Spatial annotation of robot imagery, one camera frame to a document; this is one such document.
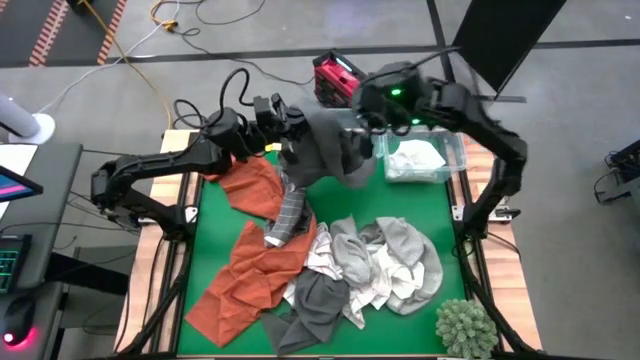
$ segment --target wooden table frame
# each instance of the wooden table frame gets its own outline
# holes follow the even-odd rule
[[[189,143],[191,133],[191,131],[187,130],[166,131],[161,152],[184,149]],[[468,169],[466,175],[468,176],[469,190],[472,198],[476,199],[488,183],[493,163],[493,155],[480,145],[468,139],[465,141],[465,146]],[[198,176],[192,173],[185,175],[185,177],[189,179],[188,186],[186,187],[186,203],[191,204],[197,200],[196,195],[199,192]],[[464,177],[454,176],[448,186],[450,193],[454,195],[451,200],[455,199],[458,205],[465,203],[463,193],[465,184],[460,181],[460,178]],[[166,205],[175,204],[178,201],[181,183],[182,187],[185,188],[183,175],[155,178],[151,188],[151,197]],[[489,231],[515,244],[510,225],[490,224]],[[121,346],[116,350],[125,348],[140,331],[143,325],[145,306],[148,307],[148,319],[158,304],[158,298],[163,288],[163,281],[167,283],[169,280],[168,276],[166,276],[165,279],[164,274],[171,274],[171,281],[173,281],[184,259],[185,245],[180,244],[177,246],[175,256],[173,260],[171,260],[168,256],[169,243],[162,241],[161,236],[162,232],[157,225],[146,226],[141,232],[138,250],[131,271],[131,287],[129,291],[131,302],[128,321],[126,322],[127,326],[125,329],[124,319],[127,315],[125,306],[116,339],[120,338],[123,331],[124,337]],[[158,249],[158,256],[156,266],[152,273],[156,249]],[[486,263],[486,273],[491,284],[490,293],[493,296],[496,306],[527,344],[533,348],[540,349],[540,338],[531,309],[524,274],[517,254],[503,244],[493,241],[491,236],[480,243],[478,250],[476,253],[483,254],[484,263]],[[470,258],[473,270],[476,274],[481,274],[482,271],[480,271],[477,266],[474,266],[477,264],[474,260],[475,257]],[[154,345],[157,344],[157,347],[154,346],[150,351],[150,344],[147,344],[144,352],[172,352],[176,350],[176,340],[179,329],[175,328],[175,326],[181,324],[183,315],[180,309],[178,309],[178,313],[176,313],[176,309],[179,308],[176,306],[176,303],[179,301],[180,296],[173,301],[164,316],[160,333],[156,335],[157,338]]]

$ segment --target gray floor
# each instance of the gray floor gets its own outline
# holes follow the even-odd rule
[[[128,48],[153,28],[146,18],[151,3],[128,3],[117,33],[123,47]],[[225,20],[258,3],[238,0],[222,5],[211,1],[202,7],[201,14]],[[449,41],[468,3],[437,1]],[[173,10],[167,7],[162,13]],[[193,7],[183,6],[179,20],[183,30],[202,27],[203,35],[194,42],[215,51],[434,44],[422,0],[270,0],[261,13],[245,23],[217,27],[201,26]],[[569,0],[542,40],[621,39],[639,34],[637,1]],[[193,52],[176,36],[158,33],[136,54]],[[350,59],[363,70],[373,71],[385,62],[418,57],[420,54]],[[639,47],[534,50],[504,91],[505,95],[526,96],[527,104],[490,107],[493,116],[529,143],[524,187],[512,200],[523,210],[514,228],[542,343],[553,354],[637,359],[640,353],[638,212],[626,200],[600,206],[592,190],[593,182],[606,172],[602,158],[637,140],[640,134],[640,74],[635,66],[639,60]],[[287,78],[305,81],[311,76],[309,58],[256,62]],[[221,81],[237,66],[230,61],[206,61],[143,64],[140,68],[169,99],[189,99],[210,113],[216,110]],[[424,68],[430,75],[442,75],[439,63]],[[35,111],[90,69],[3,69],[0,91]],[[278,91],[286,101],[295,102],[312,94],[311,86],[279,83],[249,70],[251,96]],[[235,84],[229,94],[237,91]],[[228,104],[236,104],[234,97],[228,96]],[[167,127],[158,99],[126,66],[86,79],[68,94],[54,115],[58,126],[54,141],[79,141],[100,150],[155,152]],[[74,189],[86,194],[90,173],[107,159],[83,155]],[[149,189],[148,182],[138,186]],[[65,220],[102,221],[75,209],[68,211]],[[74,235],[81,246],[136,242],[127,234],[65,228],[60,233],[60,246]],[[76,332],[65,337],[61,359],[104,355],[112,343],[113,337]]]

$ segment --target green table surface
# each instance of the green table surface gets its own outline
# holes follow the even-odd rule
[[[366,327],[358,329],[342,318],[332,339],[297,354],[445,354],[435,334],[436,309],[447,299],[464,298],[463,281],[451,254],[454,233],[444,184],[390,184],[384,180],[382,161],[367,187],[348,189],[335,178],[324,178],[309,188],[308,198],[318,221],[328,224],[353,215],[358,228],[379,216],[404,217],[435,244],[444,280],[435,298],[419,311],[402,316],[386,306],[364,309]],[[229,261],[231,249],[247,220],[254,217],[231,209],[224,191],[206,183],[202,191],[195,251],[187,288],[185,311],[198,301],[218,270]],[[282,301],[276,312],[289,310]],[[262,324],[257,321],[224,348],[219,348],[182,320],[179,355],[272,355]]]

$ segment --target yellow cable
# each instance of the yellow cable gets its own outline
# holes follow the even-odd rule
[[[158,98],[160,99],[160,101],[162,102],[162,106],[164,106],[164,110],[167,113],[167,121],[168,121],[168,126],[167,129],[171,129],[171,110],[169,110],[169,104],[167,103],[167,100],[165,99],[165,97],[162,95],[162,93],[160,92],[160,90],[158,90],[157,87],[155,87],[151,81],[137,68],[135,67],[127,58],[127,55],[125,54],[124,51],[122,51],[122,48],[120,47],[120,45],[118,44],[118,42],[116,41],[116,36],[114,33],[112,33],[109,30],[109,27],[107,27],[107,24],[105,24],[104,20],[102,19],[102,17],[100,17],[100,15],[98,14],[98,12],[93,8],[93,6],[91,6],[89,4],[89,2],[87,0],[79,0],[78,4],[80,3],[84,3],[85,6],[89,9],[89,11],[91,12],[91,14],[93,14],[93,16],[96,18],[96,20],[98,20],[98,22],[100,23],[100,26],[102,26],[102,28],[104,29],[104,31],[106,31],[107,35],[110,36],[113,39],[113,43],[116,45],[116,48],[118,48],[118,51],[120,52],[120,54],[122,55],[122,59],[124,60],[125,63],[127,63],[127,65],[129,65],[133,70],[135,70],[135,72],[138,73],[138,75],[140,75],[140,77],[142,77],[142,79],[144,79],[144,81],[149,85],[149,87],[151,87],[151,89],[153,89],[153,91],[156,93],[156,95],[158,96]]]
[[[155,15],[156,12],[158,11],[158,9],[160,8],[160,6],[162,6],[164,4],[165,0],[158,0],[156,1],[155,4],[153,4],[153,6],[151,7],[151,9],[149,10],[149,17],[151,17],[151,20],[153,20],[153,22],[156,25],[162,25],[162,28],[165,29],[165,31],[168,32],[173,32],[173,29],[178,26],[178,22],[176,20],[160,20],[158,19]]]

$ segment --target computer monitor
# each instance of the computer monitor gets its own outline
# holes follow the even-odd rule
[[[42,194],[42,186],[0,166],[0,203]]]

